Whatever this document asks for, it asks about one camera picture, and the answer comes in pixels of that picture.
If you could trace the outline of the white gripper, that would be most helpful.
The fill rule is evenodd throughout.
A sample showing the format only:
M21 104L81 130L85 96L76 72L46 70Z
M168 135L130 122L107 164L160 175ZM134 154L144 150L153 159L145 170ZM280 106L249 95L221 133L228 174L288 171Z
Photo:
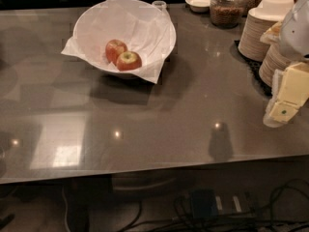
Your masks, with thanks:
M271 128L287 124L309 99L309 65L298 62L283 72L276 70L272 80L272 98L263 122Z

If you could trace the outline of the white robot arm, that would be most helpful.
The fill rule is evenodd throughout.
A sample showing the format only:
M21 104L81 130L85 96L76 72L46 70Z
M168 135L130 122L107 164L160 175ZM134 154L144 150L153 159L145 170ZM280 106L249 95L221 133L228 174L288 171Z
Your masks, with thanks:
M288 124L309 99L309 0L297 0L287 13L278 45L291 64L272 78L272 98L264 116L264 124L271 128Z

